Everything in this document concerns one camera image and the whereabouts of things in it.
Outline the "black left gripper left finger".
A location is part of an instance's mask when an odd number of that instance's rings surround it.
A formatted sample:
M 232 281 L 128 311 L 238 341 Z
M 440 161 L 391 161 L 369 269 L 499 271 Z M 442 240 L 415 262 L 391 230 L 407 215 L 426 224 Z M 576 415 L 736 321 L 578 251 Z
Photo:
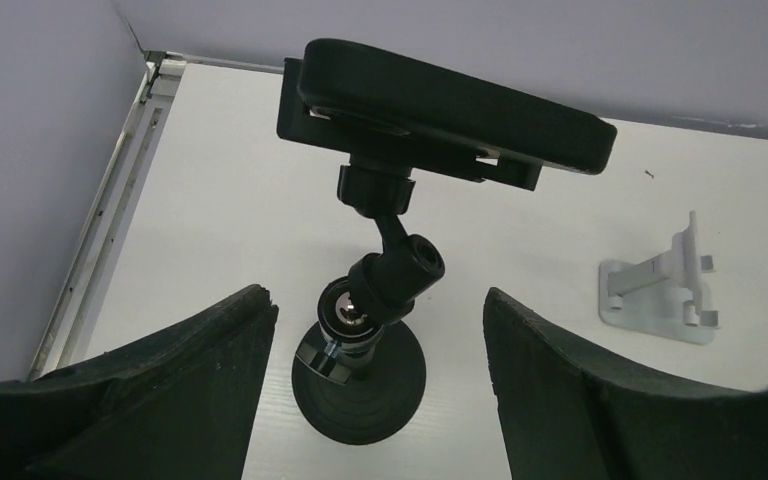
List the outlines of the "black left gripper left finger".
M 278 316 L 250 285 L 32 381 L 0 382 L 0 479 L 238 479 Z

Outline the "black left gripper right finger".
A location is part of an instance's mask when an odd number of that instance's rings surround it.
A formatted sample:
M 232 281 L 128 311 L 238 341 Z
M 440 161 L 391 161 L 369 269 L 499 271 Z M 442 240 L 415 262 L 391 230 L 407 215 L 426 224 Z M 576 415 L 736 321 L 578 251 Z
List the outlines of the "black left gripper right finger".
M 768 389 L 645 366 L 499 288 L 483 334 L 515 479 L 768 479 Z

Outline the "black tall phone stand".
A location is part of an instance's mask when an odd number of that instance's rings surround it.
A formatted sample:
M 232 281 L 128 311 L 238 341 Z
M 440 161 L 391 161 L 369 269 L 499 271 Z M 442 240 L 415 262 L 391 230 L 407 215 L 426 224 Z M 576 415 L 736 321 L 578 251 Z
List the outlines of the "black tall phone stand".
M 319 433 L 347 445 L 368 445 L 397 433 L 418 410 L 426 361 L 404 320 L 446 271 L 437 247 L 402 223 L 415 188 L 412 172 L 529 189 L 540 164 L 332 121 L 307 107 L 297 92 L 302 57 L 285 62 L 278 135 L 348 155 L 338 173 L 338 199 L 374 223 L 381 248 L 323 289 L 316 324 L 295 353 L 293 394 Z

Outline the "black phone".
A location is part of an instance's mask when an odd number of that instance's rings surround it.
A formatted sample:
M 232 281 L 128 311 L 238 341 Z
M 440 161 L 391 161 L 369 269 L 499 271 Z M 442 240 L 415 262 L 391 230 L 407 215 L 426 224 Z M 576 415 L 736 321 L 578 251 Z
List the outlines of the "black phone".
M 305 46 L 297 92 L 352 127 L 587 175 L 605 169 L 617 138 L 592 113 L 348 40 Z

